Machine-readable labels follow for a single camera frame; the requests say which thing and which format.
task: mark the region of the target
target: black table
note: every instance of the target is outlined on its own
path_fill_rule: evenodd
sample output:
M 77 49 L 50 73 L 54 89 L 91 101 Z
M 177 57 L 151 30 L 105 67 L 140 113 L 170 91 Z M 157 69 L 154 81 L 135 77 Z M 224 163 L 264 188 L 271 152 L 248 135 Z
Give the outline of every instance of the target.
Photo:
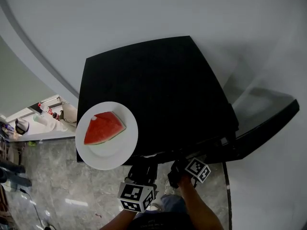
M 125 164 L 153 154 L 158 154 L 156 162 L 172 161 L 205 149 L 238 127 L 190 36 L 138 43 L 86 59 L 78 121 L 92 106 L 107 101 L 125 105 L 138 124 L 138 143 Z

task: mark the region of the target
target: white wall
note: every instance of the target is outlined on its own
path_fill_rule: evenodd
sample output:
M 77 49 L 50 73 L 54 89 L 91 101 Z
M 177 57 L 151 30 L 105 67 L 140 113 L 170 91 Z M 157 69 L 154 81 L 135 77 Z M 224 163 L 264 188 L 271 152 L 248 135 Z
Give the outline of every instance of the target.
M 228 170 L 234 229 L 301 229 L 307 220 L 307 0 L 7 1 L 29 39 L 77 91 L 87 57 L 191 35 L 237 112 L 255 87 L 296 97 L 301 111 L 291 123 Z
M 6 117 L 55 93 L 35 76 L 0 37 L 0 113 Z

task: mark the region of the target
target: cable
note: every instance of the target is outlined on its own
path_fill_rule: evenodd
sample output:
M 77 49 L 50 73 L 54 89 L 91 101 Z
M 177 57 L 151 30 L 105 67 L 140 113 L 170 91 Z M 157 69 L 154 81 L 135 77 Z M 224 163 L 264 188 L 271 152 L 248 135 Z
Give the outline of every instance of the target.
M 16 188 L 16 187 L 12 187 L 12 186 L 8 186 L 8 187 L 11 187 L 11 188 L 14 188 L 14 189 L 16 189 L 16 190 L 19 190 L 19 191 L 21 191 L 21 192 L 24 193 L 24 194 L 28 194 L 25 190 L 23 190 L 23 189 L 21 189 L 21 188 Z M 39 218 L 39 215 L 38 215 L 36 206 L 35 206 L 35 204 L 33 204 L 33 203 L 32 203 L 32 205 L 34 206 L 34 209 L 35 209 L 35 211 L 36 211 L 36 214 L 37 214 L 37 218 L 38 218 L 38 220 L 39 220 L 39 223 L 40 223 L 41 227 L 44 228 L 44 227 L 43 227 L 43 224 L 42 224 L 42 221 L 41 221 L 40 218 Z

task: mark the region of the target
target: white plate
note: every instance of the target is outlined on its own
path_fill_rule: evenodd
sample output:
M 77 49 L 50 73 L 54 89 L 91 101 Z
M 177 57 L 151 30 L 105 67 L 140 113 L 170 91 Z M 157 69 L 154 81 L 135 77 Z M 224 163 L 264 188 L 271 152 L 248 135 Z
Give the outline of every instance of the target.
M 113 139 L 98 145 L 84 145 L 91 118 L 95 114 L 114 112 L 126 129 Z M 132 155 L 138 141 L 138 125 L 132 112 L 117 102 L 102 102 L 90 108 L 81 118 L 76 130 L 76 147 L 89 166 L 98 170 L 111 170 L 121 166 Z

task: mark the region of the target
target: red watermelon flesh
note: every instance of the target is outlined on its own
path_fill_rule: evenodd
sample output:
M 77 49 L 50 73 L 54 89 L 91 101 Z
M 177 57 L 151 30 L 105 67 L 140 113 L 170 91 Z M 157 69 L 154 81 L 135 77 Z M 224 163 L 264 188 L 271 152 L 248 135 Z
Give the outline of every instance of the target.
M 122 121 L 113 112 L 96 114 L 87 128 L 84 144 L 97 145 L 106 142 L 125 129 Z

